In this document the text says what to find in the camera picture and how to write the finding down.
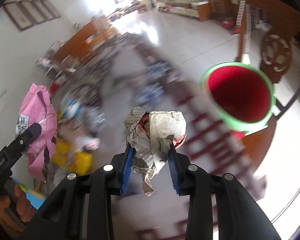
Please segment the left hand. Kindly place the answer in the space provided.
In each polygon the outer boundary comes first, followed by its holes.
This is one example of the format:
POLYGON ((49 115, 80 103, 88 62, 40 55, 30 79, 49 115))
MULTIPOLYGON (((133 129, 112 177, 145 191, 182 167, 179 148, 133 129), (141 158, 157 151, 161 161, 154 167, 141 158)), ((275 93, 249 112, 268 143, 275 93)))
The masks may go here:
POLYGON ((8 214, 7 209, 10 208, 11 204, 14 204, 17 216, 23 223, 28 223, 33 218, 36 214, 36 209, 31 205, 30 201, 26 198, 25 192, 18 184, 14 185, 13 194, 17 201, 16 203, 12 202, 8 195, 0 197, 0 225, 11 239, 19 239, 23 228, 8 214))

